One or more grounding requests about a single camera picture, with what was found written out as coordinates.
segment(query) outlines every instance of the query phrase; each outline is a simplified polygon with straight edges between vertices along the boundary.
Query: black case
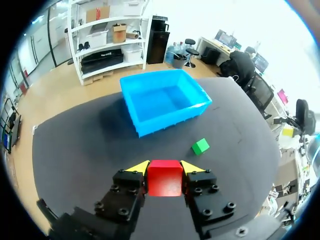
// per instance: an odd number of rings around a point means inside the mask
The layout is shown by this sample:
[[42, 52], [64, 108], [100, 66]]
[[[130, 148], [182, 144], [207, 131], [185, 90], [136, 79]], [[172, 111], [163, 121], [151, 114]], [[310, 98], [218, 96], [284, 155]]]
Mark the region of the black case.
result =
[[81, 61], [81, 71], [84, 74], [120, 64], [124, 61], [121, 49], [106, 50], [85, 56]]

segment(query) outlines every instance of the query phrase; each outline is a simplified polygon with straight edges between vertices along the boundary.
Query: pink object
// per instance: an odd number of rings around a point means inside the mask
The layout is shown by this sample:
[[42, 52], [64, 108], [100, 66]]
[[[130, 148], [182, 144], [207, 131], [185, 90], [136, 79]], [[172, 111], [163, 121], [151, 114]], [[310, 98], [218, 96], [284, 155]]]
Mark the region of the pink object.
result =
[[147, 169], [148, 194], [177, 197], [182, 194], [183, 168], [178, 160], [152, 160]]
[[285, 91], [283, 89], [281, 89], [279, 92], [278, 92], [278, 96], [279, 98], [281, 99], [281, 101], [283, 102], [283, 104], [287, 104], [288, 103], [288, 98], [285, 94]]

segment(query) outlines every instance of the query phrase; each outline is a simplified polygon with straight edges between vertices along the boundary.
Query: glass door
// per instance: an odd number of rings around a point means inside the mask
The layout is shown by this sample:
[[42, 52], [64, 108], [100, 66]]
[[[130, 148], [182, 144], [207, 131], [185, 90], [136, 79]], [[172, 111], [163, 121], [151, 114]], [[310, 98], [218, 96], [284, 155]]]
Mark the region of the glass door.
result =
[[40, 13], [27, 31], [30, 35], [32, 53], [37, 64], [34, 73], [30, 74], [29, 80], [34, 83], [41, 76], [55, 68], [52, 58], [48, 36], [48, 10]]
[[67, 29], [68, 0], [61, 0], [49, 9], [49, 36], [56, 66], [72, 58]]
[[25, 94], [27, 91], [27, 88], [29, 87], [29, 84], [26, 81], [26, 77], [23, 74], [18, 53], [15, 51], [12, 55], [12, 61], [10, 64], [10, 72], [12, 75], [12, 79], [14, 80], [15, 85], [17, 88]]

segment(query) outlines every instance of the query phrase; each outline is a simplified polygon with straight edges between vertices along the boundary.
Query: black table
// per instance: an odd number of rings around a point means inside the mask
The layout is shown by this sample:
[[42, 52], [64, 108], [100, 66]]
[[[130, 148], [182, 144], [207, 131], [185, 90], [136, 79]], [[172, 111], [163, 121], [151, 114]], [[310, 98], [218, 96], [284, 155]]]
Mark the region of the black table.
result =
[[[138, 138], [121, 92], [73, 107], [38, 126], [33, 136], [33, 172], [40, 198], [59, 216], [78, 206], [93, 213], [118, 169], [145, 160], [185, 160], [217, 176], [235, 215], [217, 223], [215, 234], [251, 220], [276, 176], [280, 153], [255, 105], [229, 78], [198, 82], [213, 103], [198, 117]], [[210, 148], [196, 156], [192, 144]], [[132, 240], [198, 239], [181, 197], [147, 196]]]

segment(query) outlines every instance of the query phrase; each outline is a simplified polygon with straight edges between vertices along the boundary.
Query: shelf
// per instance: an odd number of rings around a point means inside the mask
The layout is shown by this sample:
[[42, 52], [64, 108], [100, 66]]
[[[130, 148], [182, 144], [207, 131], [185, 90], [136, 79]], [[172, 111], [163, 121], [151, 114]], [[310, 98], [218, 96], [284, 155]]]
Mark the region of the shelf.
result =
[[87, 2], [89, 2], [89, 1], [88, 1], [88, 0], [73, 0], [73, 1], [71, 2], [71, 4], [78, 4], [78, 3], [81, 3], [81, 2], [87, 3]]
[[75, 28], [72, 28], [71, 32], [73, 33], [73, 32], [79, 31], [79, 30], [87, 28], [87, 27], [91, 27], [91, 26], [94, 26], [97, 24], [112, 22], [112, 21], [130, 20], [130, 19], [147, 19], [147, 18], [148, 17], [145, 17], [145, 16], [114, 16], [114, 17], [104, 18], [104, 19], [100, 19], [97, 21], [85, 23], [81, 26], [77, 26]]
[[114, 70], [114, 69], [130, 67], [130, 66], [134, 66], [134, 65], [143, 64], [143, 63], [144, 63], [144, 60], [142, 58], [139, 61], [132, 61], [132, 62], [124, 61], [124, 62], [116, 64], [116, 65], [107, 66], [105, 68], [101, 68], [101, 69], [96, 70], [96, 71], [92, 71], [92, 72], [89, 72], [89, 73], [86, 73], [86, 74], [82, 74], [82, 79], [86, 79], [86, 78], [92, 77], [94, 75], [101, 74], [101, 73], [104, 73], [104, 72], [107, 72], [107, 71], [111, 71], [111, 70]]
[[99, 50], [103, 50], [103, 49], [107, 49], [107, 48], [111, 48], [111, 47], [116, 47], [116, 46], [121, 46], [121, 45], [126, 45], [126, 44], [139, 44], [139, 43], [144, 43], [146, 40], [145, 39], [130, 39], [127, 38], [124, 42], [119, 42], [119, 43], [108, 43], [104, 46], [100, 46], [100, 47], [95, 47], [95, 48], [89, 48], [86, 50], [82, 50], [78, 53], [75, 54], [75, 57], [78, 58], [80, 56], [83, 56], [85, 54], [90, 54]]

